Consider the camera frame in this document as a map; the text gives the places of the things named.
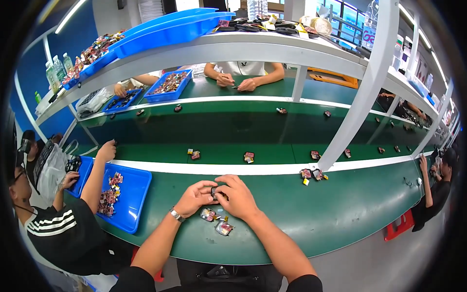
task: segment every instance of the red stool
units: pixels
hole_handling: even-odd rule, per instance
[[[131,257],[131,262],[133,262],[134,257],[136,256],[136,253],[138,252],[139,249],[140,249],[140,248],[137,247],[137,246],[135,246],[135,247],[133,248],[133,256]],[[164,281],[164,277],[162,276],[162,270],[158,271],[157,274],[154,276],[154,281],[156,281],[156,282],[162,282],[162,281]]]
[[[401,221],[402,221],[401,224],[396,227],[395,231],[392,226],[392,223],[386,226],[386,230],[388,233],[384,237],[384,241],[390,241],[391,239],[398,237],[399,234],[409,230],[412,226],[415,225],[413,221],[413,217],[412,217],[412,211],[410,209],[404,214],[402,214]]]

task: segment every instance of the plastic bottle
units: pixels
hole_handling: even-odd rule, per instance
[[[363,23],[363,34],[361,36],[361,46],[372,50],[375,42],[376,26],[378,24],[379,0],[373,0],[368,4]]]
[[[58,59],[57,55],[53,57],[53,60],[55,73],[57,74],[58,80],[62,81],[66,77],[65,67],[63,67],[62,61]]]
[[[391,64],[391,66],[394,67],[396,71],[398,71],[401,66],[402,53],[402,37],[397,35],[397,42],[396,46],[394,47],[394,56],[392,58]]]
[[[268,14],[268,0],[247,0],[248,20],[255,20],[258,14]]]
[[[37,91],[34,93],[34,98],[37,104],[39,104],[42,100],[41,95],[37,93]]]
[[[66,74],[74,70],[73,62],[67,53],[63,54],[63,65],[65,67]]]
[[[45,76],[47,76],[47,80],[49,81],[50,88],[52,89],[53,93],[57,93],[58,89],[60,88],[60,81],[58,81],[57,74],[55,73],[55,69],[50,63],[50,61],[47,61],[45,63],[45,67],[47,68],[45,70]]]

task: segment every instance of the ceiling light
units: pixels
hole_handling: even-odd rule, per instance
[[[71,8],[71,10],[68,11],[67,15],[65,15],[65,17],[62,19],[62,21],[58,25],[58,28],[55,31],[56,34],[58,34],[60,30],[62,30],[62,28],[65,26],[68,20],[70,20],[73,14],[75,14],[75,12],[78,10],[78,8],[81,7],[81,5],[83,5],[84,2],[86,2],[86,0],[79,0],[78,3],[76,3],[75,6],[73,6],[73,8]]]
[[[432,51],[432,55],[433,55],[433,58],[435,59],[436,65],[438,65],[439,72],[441,72],[441,77],[443,78],[444,84],[446,85],[446,89],[447,89],[446,77],[444,77],[443,69],[441,68],[441,65],[439,64],[438,58],[436,57],[436,54],[434,51]]]
[[[426,46],[431,49],[432,46],[430,45],[430,43],[428,42],[428,39],[426,38],[425,34],[423,33],[423,31],[421,29],[418,29],[418,33],[420,34],[420,36],[422,37],[423,41],[425,42]]]
[[[413,17],[409,14],[407,10],[405,10],[405,8],[400,3],[399,9],[402,11],[402,13],[405,14],[405,16],[410,20],[410,22],[412,22],[412,24],[415,25],[415,20],[413,19]]]

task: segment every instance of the wristwatch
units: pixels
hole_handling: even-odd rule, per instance
[[[174,210],[174,207],[170,208],[169,213],[170,213],[175,219],[177,219],[178,221],[180,221],[180,222],[185,221],[185,218],[183,218],[179,213],[177,213],[177,212]]]

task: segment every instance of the green bottle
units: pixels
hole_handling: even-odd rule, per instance
[[[34,97],[35,97],[35,101],[37,102],[37,104],[39,104],[39,102],[41,102],[42,98],[41,98],[41,95],[37,93],[37,91],[35,92],[34,94]]]

